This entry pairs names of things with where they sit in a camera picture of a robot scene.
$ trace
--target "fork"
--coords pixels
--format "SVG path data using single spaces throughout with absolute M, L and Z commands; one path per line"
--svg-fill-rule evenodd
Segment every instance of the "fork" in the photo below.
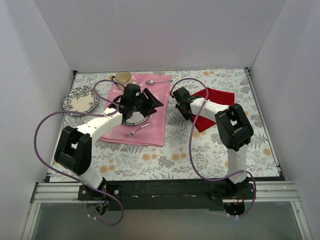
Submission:
M 143 129 L 146 126 L 149 126 L 151 124 L 151 122 L 147 122 L 146 124 L 142 125 L 141 127 L 139 127 L 138 129 L 136 129 L 135 131 L 129 132 L 126 135 L 124 135 L 126 138 L 130 138 L 132 137 L 138 130 Z

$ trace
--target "yellow mug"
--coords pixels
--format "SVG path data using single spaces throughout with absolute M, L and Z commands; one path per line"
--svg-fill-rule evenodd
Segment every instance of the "yellow mug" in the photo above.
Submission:
M 111 77 L 111 80 L 114 81 L 114 83 L 117 85 L 117 87 L 121 91 L 124 90 L 124 87 L 121 86 L 120 84 L 127 85 L 127 84 L 132 83 L 131 74 L 128 71 L 118 72 L 117 75 Z

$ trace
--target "pink cloth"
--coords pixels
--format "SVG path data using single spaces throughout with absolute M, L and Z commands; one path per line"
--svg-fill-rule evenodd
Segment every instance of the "pink cloth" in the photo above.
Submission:
M 166 130 L 166 116 L 168 107 L 168 97 L 170 92 L 170 82 L 155 84 L 152 86 L 146 85 L 147 80 L 155 82 L 163 82 L 170 80 L 171 77 L 168 75 L 155 75 L 155 74 L 133 74 L 132 81 L 138 82 L 141 90 L 148 88 L 150 92 L 161 102 L 163 106 L 156 108 L 156 113 L 152 114 L 148 120 L 144 122 L 152 122 L 149 126 L 137 131 L 132 137 L 125 138 L 125 134 L 128 134 L 142 125 L 139 126 L 127 126 L 120 125 L 113 128 L 111 131 L 103 135 L 100 140 L 117 143 L 117 144 L 132 144 L 132 145 L 148 145 L 162 147 L 165 141 L 165 130 Z M 115 85 L 112 86 L 108 100 L 113 100 L 123 92 L 120 91 Z

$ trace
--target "patterned table surface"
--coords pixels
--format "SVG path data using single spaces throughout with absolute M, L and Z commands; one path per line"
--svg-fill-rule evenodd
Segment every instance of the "patterned table surface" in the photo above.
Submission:
M 173 83 L 182 78 L 196 78 L 212 89 L 235 93 L 235 102 L 240 104 L 250 120 L 254 136 L 247 151 L 247 170 L 255 177 L 279 176 L 275 159 L 271 151 L 261 116 L 258 112 L 250 83 L 243 69 L 213 69 L 192 71 L 154 71 L 139 72 L 158 75 L 170 75 Z M 114 73 L 77 74 L 73 87 L 93 86 L 97 81 L 110 79 Z M 108 96 L 112 83 L 103 82 L 97 90 Z M 191 93 L 203 87 L 195 81 L 185 81 L 177 85 L 184 86 Z M 105 101 L 99 101 L 93 113 L 101 113 Z M 169 99 L 165 140 L 163 147 L 137 146 L 107 143 L 97 140 L 92 147 L 92 165 L 106 180 L 155 180 L 155 179 L 195 179 L 188 152 L 191 121 L 185 121 L 175 108 L 175 100 Z M 93 117 L 66 115 L 64 127 L 72 127 L 88 122 Z M 219 138 L 217 126 L 201 133 L 195 129 L 192 139 L 192 156 L 199 172 L 207 178 L 224 177 L 228 170 L 228 157 L 225 146 Z M 55 168 L 71 174 L 58 163 Z M 51 173 L 50 182 L 65 182 L 71 179 L 57 173 Z

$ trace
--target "gray wall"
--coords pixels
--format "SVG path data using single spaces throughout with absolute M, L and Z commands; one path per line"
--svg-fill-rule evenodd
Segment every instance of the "gray wall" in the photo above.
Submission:
M 320 1 L 287 1 L 252 66 L 281 169 L 320 239 Z
M 37 123 L 62 108 L 72 72 L 33 0 L 0 0 L 0 239 L 22 236 L 36 181 L 47 169 L 36 159 Z M 61 118 L 40 130 L 49 162 Z
M 244 68 L 286 0 L 34 0 L 72 70 Z

